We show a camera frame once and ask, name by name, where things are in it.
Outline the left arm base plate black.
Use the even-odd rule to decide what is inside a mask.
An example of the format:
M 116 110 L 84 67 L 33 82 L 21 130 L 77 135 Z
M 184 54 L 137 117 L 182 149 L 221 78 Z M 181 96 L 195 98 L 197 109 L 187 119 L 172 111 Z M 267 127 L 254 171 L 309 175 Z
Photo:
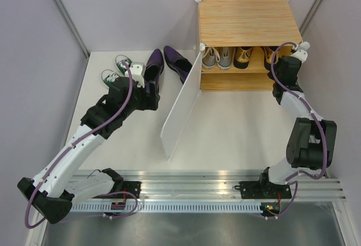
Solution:
M 109 194 L 97 195 L 93 199 L 138 199 L 141 186 L 141 181 L 123 181 L 121 186 L 114 186 Z

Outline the grey sneaker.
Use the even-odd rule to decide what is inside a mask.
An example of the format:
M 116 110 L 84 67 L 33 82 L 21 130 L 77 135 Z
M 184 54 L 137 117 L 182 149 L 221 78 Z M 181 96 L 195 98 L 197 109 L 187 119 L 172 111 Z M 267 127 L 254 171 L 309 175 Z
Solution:
M 233 50 L 232 47 L 219 48 L 218 67 L 221 70 L 228 70 L 231 68 Z
M 206 47 L 202 54 L 202 66 L 205 69 L 212 69 L 219 61 L 219 52 L 215 47 Z

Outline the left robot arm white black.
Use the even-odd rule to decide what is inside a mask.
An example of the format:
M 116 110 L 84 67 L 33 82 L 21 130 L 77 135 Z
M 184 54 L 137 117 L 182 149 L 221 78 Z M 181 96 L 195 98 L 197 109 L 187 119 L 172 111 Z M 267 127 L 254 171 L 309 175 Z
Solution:
M 95 197 L 123 197 L 124 179 L 106 168 L 83 182 L 70 183 L 82 163 L 111 134 L 120 128 L 134 111 L 155 111 L 159 105 L 157 82 L 144 87 L 129 77 L 119 77 L 108 93 L 89 108 L 70 141 L 40 173 L 22 178 L 17 188 L 50 224 L 63 220 L 72 207 Z

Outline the aluminium mounting rail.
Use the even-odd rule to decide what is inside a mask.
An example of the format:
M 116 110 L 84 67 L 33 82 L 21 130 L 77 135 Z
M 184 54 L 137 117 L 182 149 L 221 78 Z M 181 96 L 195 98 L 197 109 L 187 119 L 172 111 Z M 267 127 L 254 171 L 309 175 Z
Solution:
M 240 181 L 257 181 L 262 170 L 118 170 L 126 181 L 140 181 L 145 201 L 240 201 Z M 335 178 L 298 177 L 295 202 L 345 201 Z

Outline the green sneaker lower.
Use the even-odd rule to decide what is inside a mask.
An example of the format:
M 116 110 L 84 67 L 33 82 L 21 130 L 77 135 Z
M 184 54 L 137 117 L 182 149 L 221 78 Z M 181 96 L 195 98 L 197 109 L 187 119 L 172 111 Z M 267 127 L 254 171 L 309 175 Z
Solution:
M 105 69 L 101 73 L 102 81 L 107 86 L 107 88 L 110 88 L 111 84 L 113 84 L 119 77 L 120 75 L 118 73 L 110 69 Z

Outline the purple loafer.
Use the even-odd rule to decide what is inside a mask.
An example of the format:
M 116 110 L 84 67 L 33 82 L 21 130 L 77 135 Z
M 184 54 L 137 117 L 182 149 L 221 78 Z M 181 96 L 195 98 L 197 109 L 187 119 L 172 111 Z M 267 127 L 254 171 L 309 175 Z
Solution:
M 192 63 L 170 46 L 164 47 L 164 58 L 168 67 L 177 73 L 182 84 L 192 69 Z
M 155 49 L 149 57 L 144 73 L 144 83 L 147 93 L 150 93 L 150 83 L 154 82 L 159 92 L 159 80 L 164 70 L 164 58 L 160 49 Z

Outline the white cabinet door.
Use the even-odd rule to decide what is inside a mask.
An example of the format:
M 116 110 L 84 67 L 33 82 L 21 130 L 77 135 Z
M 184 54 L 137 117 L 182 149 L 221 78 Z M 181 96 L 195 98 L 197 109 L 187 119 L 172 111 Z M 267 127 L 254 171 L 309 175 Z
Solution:
M 177 147 L 182 131 L 200 94 L 202 53 L 198 52 L 192 69 L 188 74 L 161 129 L 160 137 L 167 159 L 170 159 Z

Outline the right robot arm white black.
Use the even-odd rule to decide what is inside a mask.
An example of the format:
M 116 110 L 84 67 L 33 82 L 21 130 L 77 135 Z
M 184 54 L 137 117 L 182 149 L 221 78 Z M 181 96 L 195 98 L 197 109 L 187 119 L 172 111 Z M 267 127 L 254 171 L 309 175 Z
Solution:
M 298 71 L 305 59 L 304 51 L 284 56 L 268 74 L 274 80 L 274 98 L 289 112 L 294 125 L 285 158 L 259 176 L 257 190 L 264 198 L 272 197 L 278 190 L 289 194 L 296 177 L 322 178 L 332 163 L 337 125 L 314 111 L 298 85 Z

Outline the wooden shoe cabinet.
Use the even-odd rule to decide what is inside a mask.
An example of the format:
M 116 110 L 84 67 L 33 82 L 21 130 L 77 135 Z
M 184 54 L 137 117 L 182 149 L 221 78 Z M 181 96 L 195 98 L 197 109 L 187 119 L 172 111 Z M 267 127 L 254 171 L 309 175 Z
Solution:
M 204 91 L 267 91 L 273 81 L 264 67 L 263 47 L 285 42 L 301 43 L 288 0 L 196 0 L 198 3 L 197 47 L 250 47 L 248 67 L 222 70 L 202 68 Z

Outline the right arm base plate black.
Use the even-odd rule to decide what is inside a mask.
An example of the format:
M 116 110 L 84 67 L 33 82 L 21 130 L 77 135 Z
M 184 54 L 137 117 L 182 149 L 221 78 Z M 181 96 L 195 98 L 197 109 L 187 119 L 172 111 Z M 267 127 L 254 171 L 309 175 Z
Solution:
M 241 198 L 244 200 L 266 200 L 266 199 L 291 199 L 292 193 L 288 185 L 266 183 L 262 185 L 260 181 L 239 182 Z

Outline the green sneaker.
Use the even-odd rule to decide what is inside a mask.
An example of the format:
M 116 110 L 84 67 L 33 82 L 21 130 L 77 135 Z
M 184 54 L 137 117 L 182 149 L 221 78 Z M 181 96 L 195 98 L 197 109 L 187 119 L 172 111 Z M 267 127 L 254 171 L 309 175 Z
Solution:
M 130 67 L 131 64 L 132 64 L 132 61 L 131 61 L 130 58 L 128 58 L 128 57 L 125 56 L 125 55 L 117 55 L 117 56 L 115 57 L 115 64 L 116 64 L 117 69 L 120 71 L 120 73 L 121 73 L 122 75 L 124 75 L 125 72 L 127 71 L 125 64 L 126 64 L 128 67 Z
M 110 69 L 105 69 L 101 73 L 102 81 L 107 86 L 107 88 L 110 88 L 111 84 L 113 84 L 119 77 L 120 75 L 118 73 Z

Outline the green sneaker upper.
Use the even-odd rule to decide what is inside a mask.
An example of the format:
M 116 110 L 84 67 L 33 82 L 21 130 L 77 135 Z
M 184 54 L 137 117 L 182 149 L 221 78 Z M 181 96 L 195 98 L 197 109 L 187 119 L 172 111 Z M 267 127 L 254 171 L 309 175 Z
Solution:
M 125 72 L 127 71 L 125 64 L 126 64 L 128 67 L 130 67 L 131 64 L 132 64 L 132 61 L 131 61 L 130 58 L 128 58 L 128 57 L 125 56 L 125 55 L 117 55 L 117 56 L 115 57 L 115 64 L 116 64 L 117 69 L 120 71 L 120 73 L 121 73 L 122 75 L 124 75 Z

